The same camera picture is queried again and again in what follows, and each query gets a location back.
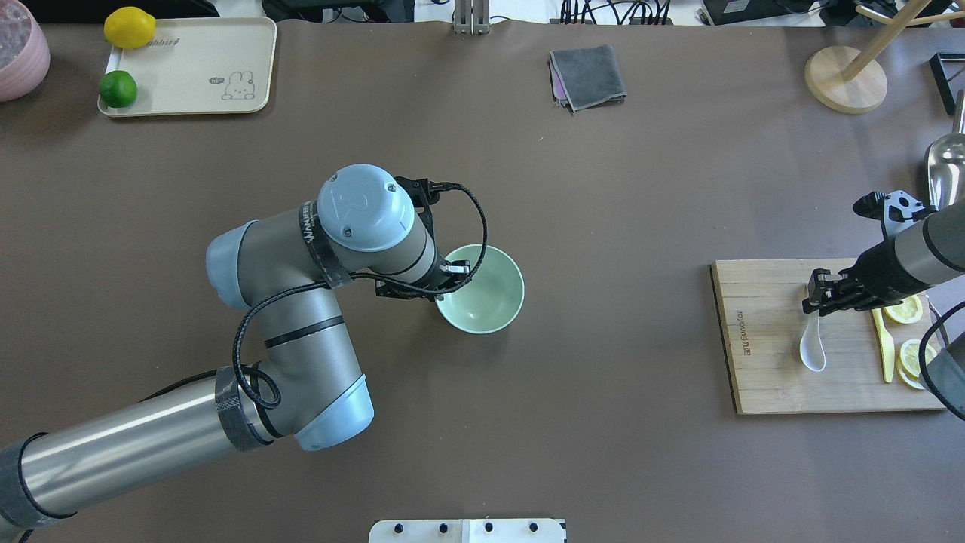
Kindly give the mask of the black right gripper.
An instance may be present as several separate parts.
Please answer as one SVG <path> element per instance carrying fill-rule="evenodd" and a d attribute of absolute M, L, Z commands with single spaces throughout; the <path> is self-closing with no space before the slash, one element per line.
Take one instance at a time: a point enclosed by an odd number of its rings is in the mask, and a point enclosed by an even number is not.
<path fill-rule="evenodd" d="M 917 292 L 917 279 L 884 257 L 863 256 L 841 275 L 816 268 L 807 282 L 807 298 L 801 302 L 805 314 L 826 316 L 836 311 L 869 311 L 896 305 Z"/>

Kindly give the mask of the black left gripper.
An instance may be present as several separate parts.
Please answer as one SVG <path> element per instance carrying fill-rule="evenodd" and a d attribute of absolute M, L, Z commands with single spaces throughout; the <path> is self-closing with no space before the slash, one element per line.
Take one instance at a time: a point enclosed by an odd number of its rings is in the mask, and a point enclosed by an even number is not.
<path fill-rule="evenodd" d="M 385 283 L 376 281 L 375 293 L 380 298 L 392 299 L 416 299 L 431 298 L 432 295 L 419 292 L 419 289 L 427 291 L 441 291 L 454 285 L 454 276 L 468 276 L 472 271 L 473 265 L 468 260 L 448 261 L 440 256 L 435 256 L 425 271 L 415 271 L 413 278 L 403 278 L 401 274 L 388 275 L 395 283 Z"/>

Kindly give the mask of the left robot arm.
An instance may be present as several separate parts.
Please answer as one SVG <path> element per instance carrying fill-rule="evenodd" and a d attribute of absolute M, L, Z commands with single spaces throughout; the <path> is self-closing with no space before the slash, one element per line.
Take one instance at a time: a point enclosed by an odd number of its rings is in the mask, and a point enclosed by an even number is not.
<path fill-rule="evenodd" d="M 306 451 L 337 446 L 375 416 L 337 289 L 436 299 L 478 265 L 439 252 L 432 207 L 461 183 L 394 176 L 371 164 L 335 172 L 292 210 L 251 220 L 207 248 L 210 284 L 239 311 L 224 364 L 180 379 L 92 422 L 38 432 L 2 450 L 2 538 L 283 437 Z"/>

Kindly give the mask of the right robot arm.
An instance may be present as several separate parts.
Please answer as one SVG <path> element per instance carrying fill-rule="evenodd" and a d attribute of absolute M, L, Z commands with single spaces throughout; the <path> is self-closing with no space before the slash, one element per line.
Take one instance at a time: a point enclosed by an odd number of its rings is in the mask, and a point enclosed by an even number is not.
<path fill-rule="evenodd" d="M 895 206 L 883 203 L 879 219 L 883 241 L 858 256 L 855 263 L 832 274 L 816 268 L 807 282 L 801 309 L 807 316 L 823 317 L 837 311 L 875 311 L 899 305 L 931 287 L 963 275 L 963 203 L 935 210 L 902 212 L 893 219 Z M 927 357 L 931 337 L 963 303 L 952 307 L 928 327 L 917 343 L 913 360 L 919 365 L 919 382 L 949 412 L 963 417 L 963 337 L 958 336 Z"/>

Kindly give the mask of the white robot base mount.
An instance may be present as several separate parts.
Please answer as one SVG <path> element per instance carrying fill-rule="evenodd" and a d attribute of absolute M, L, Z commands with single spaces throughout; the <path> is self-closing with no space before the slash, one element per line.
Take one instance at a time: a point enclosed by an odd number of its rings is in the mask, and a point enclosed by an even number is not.
<path fill-rule="evenodd" d="M 565 521 L 548 517 L 383 520 L 369 542 L 566 542 Z"/>

